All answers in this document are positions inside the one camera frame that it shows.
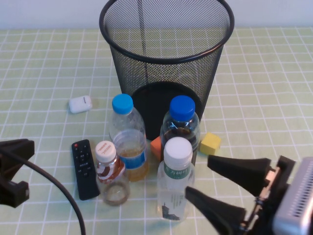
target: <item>wastebasket rim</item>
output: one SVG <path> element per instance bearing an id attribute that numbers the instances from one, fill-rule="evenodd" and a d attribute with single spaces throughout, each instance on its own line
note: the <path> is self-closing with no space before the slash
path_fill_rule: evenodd
<path id="1" fill-rule="evenodd" d="M 235 19 L 234 19 L 234 14 L 230 8 L 230 6 L 227 4 L 226 1 L 224 0 L 215 0 L 218 1 L 221 5 L 223 5 L 223 7 L 226 9 L 226 11 L 228 12 L 229 15 L 229 28 L 228 31 L 226 33 L 226 35 L 214 46 L 212 46 L 211 48 L 205 50 L 204 52 L 200 52 L 197 53 L 195 55 L 190 55 L 190 56 L 185 56 L 185 57 L 181 57 L 181 58 L 152 58 L 152 57 L 147 57 L 147 56 L 142 56 L 142 55 L 138 55 L 135 53 L 132 53 L 130 51 L 127 51 L 126 49 L 122 48 L 121 46 L 119 46 L 116 42 L 114 42 L 111 37 L 107 34 L 106 30 L 104 29 L 104 17 L 106 12 L 108 11 L 108 9 L 118 0 L 109 0 L 105 6 L 103 7 L 101 13 L 100 13 L 100 18 L 99 18 L 99 26 L 100 26 L 100 31 L 102 36 L 104 37 L 104 39 L 107 41 L 107 43 L 113 47 L 114 49 L 116 49 L 118 52 L 122 53 L 123 55 L 126 55 L 132 59 L 144 62 L 144 63 L 150 63 L 150 64 L 161 64 L 161 65 L 174 65 L 174 64 L 181 64 L 181 63 L 187 63 L 187 62 L 191 62 L 197 59 L 201 59 L 211 53 L 213 53 L 214 51 L 216 51 L 217 49 L 219 49 L 220 47 L 222 47 L 227 40 L 230 38 L 233 30 L 234 30 L 234 25 L 235 25 Z"/>

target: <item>bottle label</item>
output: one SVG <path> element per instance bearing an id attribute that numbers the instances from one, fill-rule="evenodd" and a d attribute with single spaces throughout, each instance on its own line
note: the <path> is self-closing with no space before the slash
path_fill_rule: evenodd
<path id="1" fill-rule="evenodd" d="M 135 157 L 122 157 L 122 156 L 119 156 L 119 157 L 125 164 L 125 167 L 127 170 L 133 170 L 133 169 L 139 168 L 146 161 L 145 150 Z"/>
<path id="2" fill-rule="evenodd" d="M 162 217 L 170 220 L 182 220 L 187 209 L 184 193 L 179 191 L 162 191 L 159 195 Z"/>
<path id="3" fill-rule="evenodd" d="M 98 179 L 103 184 L 110 184 L 122 177 L 125 172 L 125 164 L 118 159 L 113 165 L 106 166 L 104 170 L 97 168 Z"/>
<path id="4" fill-rule="evenodd" d="M 190 172 L 190 166 L 188 166 L 186 169 L 184 170 L 173 170 L 171 168 L 169 168 L 165 162 L 164 162 L 164 171 L 165 171 L 165 174 L 174 179 L 174 180 L 181 180 L 183 178 L 185 178 L 189 172 Z"/>

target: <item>remote control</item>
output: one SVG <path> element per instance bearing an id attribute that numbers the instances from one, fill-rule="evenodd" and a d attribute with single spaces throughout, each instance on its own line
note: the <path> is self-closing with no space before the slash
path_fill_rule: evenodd
<path id="1" fill-rule="evenodd" d="M 79 199 L 84 201 L 98 196 L 100 192 L 96 183 L 96 170 L 89 140 L 72 144 L 72 152 Z"/>

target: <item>white bottle cap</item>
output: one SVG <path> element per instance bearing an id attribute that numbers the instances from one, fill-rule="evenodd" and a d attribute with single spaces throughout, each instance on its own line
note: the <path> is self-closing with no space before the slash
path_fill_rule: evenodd
<path id="1" fill-rule="evenodd" d="M 183 137 L 167 141 L 164 148 L 164 162 L 172 169 L 183 169 L 191 163 L 192 145 Z"/>
<path id="2" fill-rule="evenodd" d="M 101 141 L 96 146 L 96 159 L 102 163 L 112 161 L 116 156 L 116 148 L 110 141 Z"/>

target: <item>small plastic bottle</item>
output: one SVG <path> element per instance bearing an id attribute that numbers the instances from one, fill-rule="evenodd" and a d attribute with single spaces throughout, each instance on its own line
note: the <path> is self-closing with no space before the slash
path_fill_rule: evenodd
<path id="1" fill-rule="evenodd" d="M 117 154 L 124 162 L 130 181 L 144 179 L 148 172 L 147 140 L 143 119 L 132 98 L 119 94 L 112 101 L 113 114 L 109 134 Z"/>
<path id="2" fill-rule="evenodd" d="M 95 152 L 96 181 L 103 201 L 111 206 L 123 204 L 130 194 L 125 164 L 119 159 L 114 144 L 110 141 L 97 144 Z"/>
<path id="3" fill-rule="evenodd" d="M 189 211 L 185 188 L 195 182 L 195 170 L 191 163 L 192 146 L 182 137 L 167 141 L 164 161 L 157 171 L 157 210 L 161 217 L 182 221 Z"/>
<path id="4" fill-rule="evenodd" d="M 195 113 L 195 103 L 192 98 L 179 95 L 172 99 L 170 110 L 166 113 L 161 127 L 161 161 L 164 158 L 164 147 L 173 137 L 184 137 L 193 148 L 192 164 L 195 165 L 198 145 L 200 142 L 200 121 Z"/>

